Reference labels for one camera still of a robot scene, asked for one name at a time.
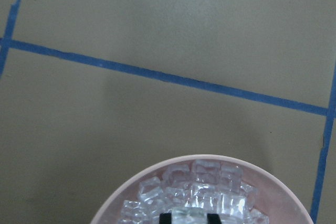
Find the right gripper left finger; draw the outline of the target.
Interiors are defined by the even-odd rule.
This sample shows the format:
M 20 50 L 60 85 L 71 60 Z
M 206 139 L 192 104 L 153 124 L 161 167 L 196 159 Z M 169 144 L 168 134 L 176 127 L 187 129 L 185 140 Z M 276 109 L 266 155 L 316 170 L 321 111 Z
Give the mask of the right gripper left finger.
M 171 213 L 161 213 L 159 215 L 159 224 L 171 224 L 172 214 Z

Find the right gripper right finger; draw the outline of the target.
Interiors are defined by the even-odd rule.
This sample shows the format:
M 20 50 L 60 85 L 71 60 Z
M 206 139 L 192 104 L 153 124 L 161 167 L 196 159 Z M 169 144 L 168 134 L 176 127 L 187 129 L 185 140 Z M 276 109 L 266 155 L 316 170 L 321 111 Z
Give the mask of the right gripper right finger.
M 218 214 L 207 214 L 208 224 L 221 224 L 221 219 Z

